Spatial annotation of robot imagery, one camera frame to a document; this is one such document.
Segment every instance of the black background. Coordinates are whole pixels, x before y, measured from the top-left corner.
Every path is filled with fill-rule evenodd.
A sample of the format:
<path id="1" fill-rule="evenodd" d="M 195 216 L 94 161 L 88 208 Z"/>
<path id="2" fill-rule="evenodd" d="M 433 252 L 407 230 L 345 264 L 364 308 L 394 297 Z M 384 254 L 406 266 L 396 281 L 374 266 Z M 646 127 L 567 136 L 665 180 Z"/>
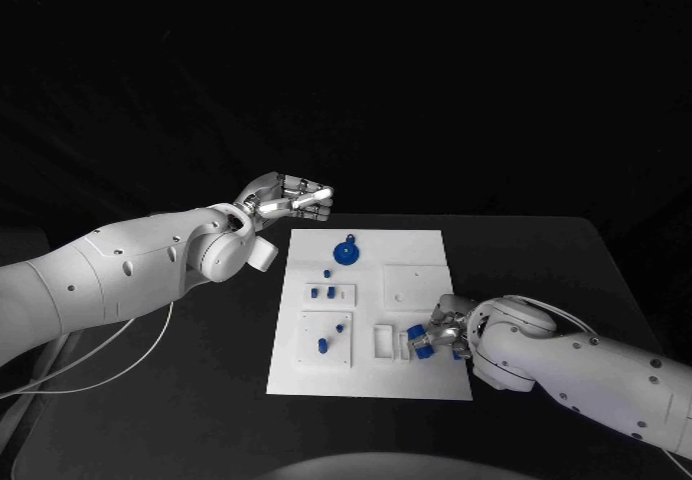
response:
<path id="1" fill-rule="evenodd" d="M 9 2 L 0 215 L 60 247 L 279 171 L 335 211 L 594 223 L 692 362 L 690 8 Z"/>

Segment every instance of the table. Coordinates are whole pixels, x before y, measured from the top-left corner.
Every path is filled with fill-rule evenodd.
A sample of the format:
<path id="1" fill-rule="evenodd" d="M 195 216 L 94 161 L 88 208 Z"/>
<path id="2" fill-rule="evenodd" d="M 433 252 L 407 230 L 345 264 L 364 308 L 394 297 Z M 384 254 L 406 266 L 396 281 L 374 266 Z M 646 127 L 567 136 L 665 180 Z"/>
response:
<path id="1" fill-rule="evenodd" d="M 458 294 L 541 299 L 602 335 L 661 352 L 593 225 L 561 217 L 334 215 L 325 228 L 443 231 Z M 178 302 L 148 360 L 104 387 L 52 396 L 15 464 L 18 480 L 253 478 L 339 453 L 390 451 L 472 460 L 538 478 L 678 478 L 661 450 L 580 417 L 537 386 L 496 391 L 473 375 L 473 402 L 266 394 L 290 229 L 282 253 Z M 152 313 L 52 389 L 97 383 L 149 348 Z M 119 325 L 84 331 L 80 357 Z"/>

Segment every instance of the blue parts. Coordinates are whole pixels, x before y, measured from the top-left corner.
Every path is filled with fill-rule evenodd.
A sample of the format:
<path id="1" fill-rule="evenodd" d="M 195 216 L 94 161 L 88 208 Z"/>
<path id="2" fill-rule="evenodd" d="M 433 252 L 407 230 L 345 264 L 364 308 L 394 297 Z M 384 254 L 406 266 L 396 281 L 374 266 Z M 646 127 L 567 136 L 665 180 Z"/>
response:
<path id="1" fill-rule="evenodd" d="M 419 337 L 426 335 L 426 329 L 423 328 L 423 325 L 414 325 L 408 330 L 408 340 L 416 340 Z M 426 347 L 417 348 L 416 349 L 416 354 L 419 355 L 419 358 L 423 360 L 426 358 L 430 358 L 436 351 L 433 350 L 433 347 L 427 345 Z"/>
<path id="2" fill-rule="evenodd" d="M 347 242 L 341 243 L 335 248 L 335 260 L 341 265 L 354 265 L 358 261 L 361 252 L 357 247 L 357 237 L 347 236 Z"/>

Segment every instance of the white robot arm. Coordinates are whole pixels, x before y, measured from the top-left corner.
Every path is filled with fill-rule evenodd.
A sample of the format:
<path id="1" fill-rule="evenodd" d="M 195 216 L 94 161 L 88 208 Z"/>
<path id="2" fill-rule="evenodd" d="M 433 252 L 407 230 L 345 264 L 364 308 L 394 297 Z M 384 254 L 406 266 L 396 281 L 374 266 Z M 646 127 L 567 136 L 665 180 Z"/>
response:
<path id="1" fill-rule="evenodd" d="M 540 305 L 550 307 L 517 296 L 478 304 L 443 295 L 410 342 L 419 356 L 450 345 L 496 389 L 530 392 L 538 382 L 577 414 L 692 459 L 692 368 L 597 335 L 574 317 L 586 331 L 558 334 Z"/>
<path id="2" fill-rule="evenodd" d="M 283 216 L 326 220 L 334 189 L 269 173 L 233 204 L 96 229 L 0 268 L 0 366 L 83 328 L 140 317 L 248 263 L 266 271 L 277 248 L 256 233 Z"/>

